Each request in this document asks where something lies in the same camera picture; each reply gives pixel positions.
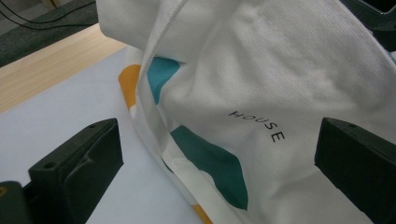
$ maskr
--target white cloth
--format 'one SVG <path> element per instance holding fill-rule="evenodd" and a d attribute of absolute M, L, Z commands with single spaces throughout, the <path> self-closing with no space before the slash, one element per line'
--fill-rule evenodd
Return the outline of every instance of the white cloth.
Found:
<path fill-rule="evenodd" d="M 101 0 L 98 12 L 105 35 L 145 51 L 136 129 L 214 223 L 371 223 L 314 165 L 323 117 L 396 143 L 395 64 L 340 2 Z M 179 64 L 158 104 L 155 55 Z M 180 126 L 239 160 L 246 210 L 185 157 Z"/>

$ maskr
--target gray carpet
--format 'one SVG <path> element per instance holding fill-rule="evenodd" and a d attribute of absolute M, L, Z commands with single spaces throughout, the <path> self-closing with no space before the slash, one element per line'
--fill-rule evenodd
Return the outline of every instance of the gray carpet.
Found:
<path fill-rule="evenodd" d="M 67 12 L 77 7 L 87 5 L 90 2 L 95 1 L 74 0 L 34 19 L 34 21 L 50 21 L 57 19 Z M 90 4 L 56 22 L 47 24 L 32 24 L 26 22 L 24 25 L 35 28 L 45 28 L 66 24 L 96 24 L 97 22 L 96 4 Z M 21 26 L 15 28 L 0 36 L 0 67 L 15 62 L 26 55 L 43 49 L 87 27 L 88 26 L 59 27 L 44 31 L 32 30 Z"/>

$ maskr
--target floor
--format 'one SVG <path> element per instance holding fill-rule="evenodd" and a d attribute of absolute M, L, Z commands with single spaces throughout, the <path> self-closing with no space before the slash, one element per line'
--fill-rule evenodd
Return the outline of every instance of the floor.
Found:
<path fill-rule="evenodd" d="M 12 7 L 12 4 L 8 4 L 9 1 L 3 0 L 2 2 L 11 9 L 16 8 L 16 6 Z M 15 62 L 98 22 L 94 0 L 63 0 L 60 2 L 62 6 L 53 10 L 49 10 L 39 1 L 22 11 L 14 9 L 21 17 L 35 22 L 52 21 L 65 16 L 58 21 L 45 24 L 23 23 L 23 20 L 17 18 L 17 16 L 10 12 L 6 13 L 7 9 L 0 5 L 1 11 L 6 13 L 10 19 L 29 27 L 16 25 L 1 16 L 0 67 Z"/>

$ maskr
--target black object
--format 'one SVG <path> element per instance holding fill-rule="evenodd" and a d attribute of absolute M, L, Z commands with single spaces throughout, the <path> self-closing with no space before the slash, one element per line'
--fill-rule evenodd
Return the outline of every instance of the black object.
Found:
<path fill-rule="evenodd" d="M 396 0 L 340 0 L 378 43 L 389 52 L 396 50 Z"/>
<path fill-rule="evenodd" d="M 395 145 L 354 124 L 324 118 L 315 165 L 374 223 L 396 223 Z"/>
<path fill-rule="evenodd" d="M 29 169 L 31 183 L 0 183 L 0 223 L 85 223 L 123 165 L 116 119 L 94 123 Z"/>

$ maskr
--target black cable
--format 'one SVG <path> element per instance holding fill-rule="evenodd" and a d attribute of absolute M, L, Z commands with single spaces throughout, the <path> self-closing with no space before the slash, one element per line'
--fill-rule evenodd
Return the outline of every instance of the black cable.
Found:
<path fill-rule="evenodd" d="M 28 21 L 28 22 L 30 22 L 30 23 L 36 23 L 36 24 L 44 24 L 44 23 L 50 23 L 50 22 L 59 21 L 59 20 L 63 19 L 64 17 L 66 17 L 67 15 L 69 15 L 70 13 L 72 13 L 72 12 L 74 12 L 74 11 L 77 11 L 77 10 L 79 10 L 79 9 L 82 9 L 82 8 L 84 8 L 84 7 L 87 7 L 87 6 L 91 5 L 91 4 L 95 4 L 96 2 L 93 1 L 93 2 L 90 2 L 90 3 L 86 4 L 86 5 L 84 5 L 84 6 L 77 7 L 77 8 L 75 8 L 75 9 L 73 9 L 73 10 L 67 12 L 66 14 L 62 15 L 61 17 L 59 17 L 59 18 L 57 18 L 57 19 L 54 19 L 54 20 L 52 20 L 52 21 L 29 21 L 29 20 L 26 20 L 25 18 L 21 17 L 21 16 L 18 15 L 16 12 L 14 12 L 11 8 L 9 8 L 3 1 L 0 0 L 0 3 L 1 3 L 6 9 L 8 9 L 12 14 L 14 14 L 15 16 L 17 16 L 18 18 L 20 18 L 20 19 L 23 20 L 23 21 Z"/>
<path fill-rule="evenodd" d="M 93 24 L 66 24 L 66 25 L 57 25 L 57 26 L 51 26 L 51 27 L 45 27 L 45 28 L 35 28 L 35 27 L 30 27 L 21 23 L 18 23 L 14 20 L 12 20 L 11 18 L 9 18 L 6 14 L 4 14 L 1 10 L 0 10 L 0 14 L 2 14 L 7 20 L 14 22 L 15 24 L 24 27 L 24 28 L 28 28 L 28 29 L 32 29 L 32 30 L 38 30 L 38 31 L 43 31 L 43 30 L 51 30 L 51 29 L 56 29 L 56 28 L 60 28 L 60 27 L 70 27 L 70 26 L 92 26 Z"/>

